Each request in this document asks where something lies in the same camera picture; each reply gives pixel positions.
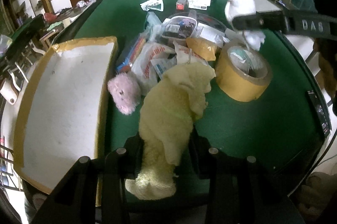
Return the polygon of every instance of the white plastic bag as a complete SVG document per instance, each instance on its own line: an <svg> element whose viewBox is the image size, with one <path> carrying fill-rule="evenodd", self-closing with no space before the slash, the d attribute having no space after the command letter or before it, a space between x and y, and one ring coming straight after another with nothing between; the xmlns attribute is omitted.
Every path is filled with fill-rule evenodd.
<svg viewBox="0 0 337 224"><path fill-rule="evenodd" d="M151 64L159 78L162 79L164 72L177 64L177 57L174 56L171 59L152 59Z"/></svg>
<svg viewBox="0 0 337 224"><path fill-rule="evenodd" d="M163 44L146 43L135 60L131 71L136 75L139 86L142 90L142 95L151 90L157 84L157 74L151 64L152 59L167 59L169 54L174 54L175 51Z"/></svg>
<svg viewBox="0 0 337 224"><path fill-rule="evenodd" d="M81 0L81 1L79 1L77 4L76 4L76 6L78 6L78 7L84 7L85 6L85 1L83 1L83 0Z"/></svg>
<svg viewBox="0 0 337 224"><path fill-rule="evenodd" d="M208 65L208 62L196 53L194 53L192 49L182 46L177 42L173 42L173 44L177 54L177 64L199 62L204 65Z"/></svg>

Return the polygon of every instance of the yellow plush toy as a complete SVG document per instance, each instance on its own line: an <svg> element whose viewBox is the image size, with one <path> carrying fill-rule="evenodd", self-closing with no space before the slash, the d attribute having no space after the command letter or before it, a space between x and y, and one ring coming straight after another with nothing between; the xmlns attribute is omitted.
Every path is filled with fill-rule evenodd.
<svg viewBox="0 0 337 224"><path fill-rule="evenodd" d="M187 148L193 123L207 107L214 69L201 63L176 65L151 89L140 110L139 135L144 140L142 169L126 189L139 199L174 195L174 168Z"/></svg>

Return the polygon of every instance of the pink plush toy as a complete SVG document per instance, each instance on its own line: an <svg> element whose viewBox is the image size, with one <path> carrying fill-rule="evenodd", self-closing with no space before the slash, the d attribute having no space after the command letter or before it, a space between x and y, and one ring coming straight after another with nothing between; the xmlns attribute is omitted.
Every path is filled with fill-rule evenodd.
<svg viewBox="0 0 337 224"><path fill-rule="evenodd" d="M140 102L140 87L131 72L121 73L109 80L107 89L116 107L124 115L132 114Z"/></svg>

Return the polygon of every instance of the green table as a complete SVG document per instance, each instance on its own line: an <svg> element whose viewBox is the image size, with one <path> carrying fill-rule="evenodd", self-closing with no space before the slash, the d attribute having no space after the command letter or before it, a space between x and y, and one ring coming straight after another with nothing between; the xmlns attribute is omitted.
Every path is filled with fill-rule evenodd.
<svg viewBox="0 0 337 224"><path fill-rule="evenodd" d="M147 0L101 0L90 6L56 42L70 38L116 36L120 49L125 41L144 30L146 12L140 3ZM177 0L163 0L164 11L156 12L163 21L176 13ZM207 11L199 11L222 21L226 0L215 0ZM324 141L316 113L311 110L306 92L314 90L324 113L328 110L311 72L291 43L281 34L265 31L260 53L273 71L273 79L255 101L238 102L227 96L216 84L206 95L208 107L195 127L210 144L233 157L255 156L279 181L279 187L290 192L306 175ZM138 131L139 109L122 115L109 100L105 153L122 147ZM198 180L188 151L176 169L177 193L160 201L139 201L127 193L131 211L184 207L207 202L208 180Z"/></svg>

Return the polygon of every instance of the metal bolt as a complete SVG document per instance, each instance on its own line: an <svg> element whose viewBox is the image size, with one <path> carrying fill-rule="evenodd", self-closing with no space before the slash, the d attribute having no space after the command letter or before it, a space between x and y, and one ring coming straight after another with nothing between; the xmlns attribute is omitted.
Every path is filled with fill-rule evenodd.
<svg viewBox="0 0 337 224"><path fill-rule="evenodd" d="M247 157L247 161L248 161L249 163L255 163L255 162L256 162L256 158L253 157L253 156L248 156L248 157Z"/></svg>
<svg viewBox="0 0 337 224"><path fill-rule="evenodd" d="M90 158L88 156L83 156L80 157L79 162L80 163L87 163L90 160Z"/></svg>
<svg viewBox="0 0 337 224"><path fill-rule="evenodd" d="M208 152L211 155L216 155L219 152L219 150L217 148L211 147L211 148L208 149Z"/></svg>
<svg viewBox="0 0 337 224"><path fill-rule="evenodd" d="M126 153L126 149L124 147L120 147L120 148L117 148L116 152L119 155L123 155Z"/></svg>

